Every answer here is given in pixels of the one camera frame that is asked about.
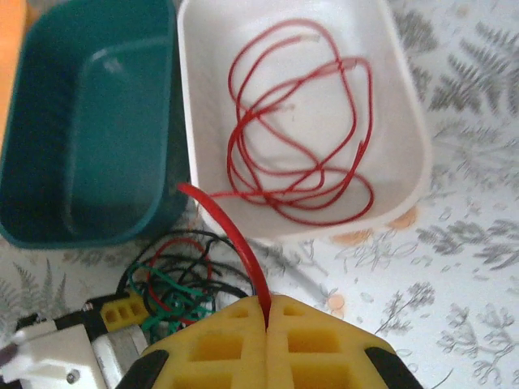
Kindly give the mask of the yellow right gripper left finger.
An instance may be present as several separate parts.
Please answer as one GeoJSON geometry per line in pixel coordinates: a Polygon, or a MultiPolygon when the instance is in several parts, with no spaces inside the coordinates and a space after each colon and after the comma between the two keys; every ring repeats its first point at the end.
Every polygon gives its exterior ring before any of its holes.
{"type": "Polygon", "coordinates": [[[116,389],[265,389],[266,332],[257,297],[144,350],[116,389]]]}

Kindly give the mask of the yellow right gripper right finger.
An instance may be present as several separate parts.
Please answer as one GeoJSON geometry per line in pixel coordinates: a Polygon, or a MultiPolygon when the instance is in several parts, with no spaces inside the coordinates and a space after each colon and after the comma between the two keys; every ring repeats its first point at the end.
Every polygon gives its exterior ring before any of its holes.
{"type": "Polygon", "coordinates": [[[424,389],[385,340],[287,296],[272,298],[268,389],[424,389]]]}

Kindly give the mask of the teal plastic bin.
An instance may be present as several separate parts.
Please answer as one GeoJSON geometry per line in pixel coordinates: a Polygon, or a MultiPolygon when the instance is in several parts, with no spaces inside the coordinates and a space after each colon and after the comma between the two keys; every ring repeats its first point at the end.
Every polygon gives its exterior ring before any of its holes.
{"type": "Polygon", "coordinates": [[[67,0],[28,31],[0,160],[0,234],[25,249],[169,229],[189,177],[173,0],[67,0]]]}

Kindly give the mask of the floral print tablecloth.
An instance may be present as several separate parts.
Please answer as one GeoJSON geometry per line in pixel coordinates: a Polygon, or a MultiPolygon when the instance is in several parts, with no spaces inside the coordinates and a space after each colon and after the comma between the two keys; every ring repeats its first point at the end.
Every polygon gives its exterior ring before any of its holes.
{"type": "MultiPolygon", "coordinates": [[[[36,21],[66,1],[42,0],[36,21]]],[[[0,160],[26,3],[0,0],[0,160]]],[[[142,297],[148,347],[257,297],[268,387],[272,298],[287,296],[385,340],[424,389],[519,389],[519,0],[387,3],[431,142],[412,208],[374,229],[251,239],[192,184],[187,144],[187,204],[163,233],[53,250],[0,234],[0,346],[48,320],[85,327],[84,304],[116,293],[142,297]]],[[[178,59],[182,85],[179,43],[178,59]]],[[[182,105],[186,132],[183,88],[182,105]]]]}

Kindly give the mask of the white plastic bin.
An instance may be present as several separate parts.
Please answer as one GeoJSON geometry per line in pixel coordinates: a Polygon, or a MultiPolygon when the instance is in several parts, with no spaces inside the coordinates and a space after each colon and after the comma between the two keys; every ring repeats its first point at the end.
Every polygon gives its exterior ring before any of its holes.
{"type": "Polygon", "coordinates": [[[374,229],[412,208],[431,142],[387,0],[182,0],[192,184],[245,237],[374,229]]]}

